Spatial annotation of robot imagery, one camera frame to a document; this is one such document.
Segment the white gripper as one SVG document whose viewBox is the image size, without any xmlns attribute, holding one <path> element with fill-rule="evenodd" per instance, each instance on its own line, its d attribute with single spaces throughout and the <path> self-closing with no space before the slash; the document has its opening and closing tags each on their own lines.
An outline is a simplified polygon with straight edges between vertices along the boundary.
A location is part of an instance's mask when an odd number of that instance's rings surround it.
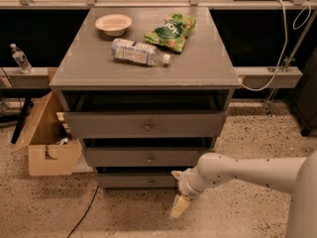
<svg viewBox="0 0 317 238">
<path fill-rule="evenodd" d="M 178 190 L 182 195 L 176 195 L 169 217 L 179 218 L 189 207 L 191 199 L 198 197 L 206 188 L 206 182 L 197 168 L 182 171 L 172 171 L 173 177 L 178 180 Z"/>
</svg>

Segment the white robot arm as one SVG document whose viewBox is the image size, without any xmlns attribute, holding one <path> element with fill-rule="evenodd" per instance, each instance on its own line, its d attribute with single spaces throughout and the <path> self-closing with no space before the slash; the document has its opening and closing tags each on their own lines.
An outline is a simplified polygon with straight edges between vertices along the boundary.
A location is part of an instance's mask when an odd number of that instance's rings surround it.
<svg viewBox="0 0 317 238">
<path fill-rule="evenodd" d="M 233 159 L 202 155 L 197 165 L 174 171 L 179 194 L 170 216 L 178 218 L 205 189 L 232 179 L 291 195 L 285 238 L 317 238 L 317 152 L 302 158 Z"/>
</svg>

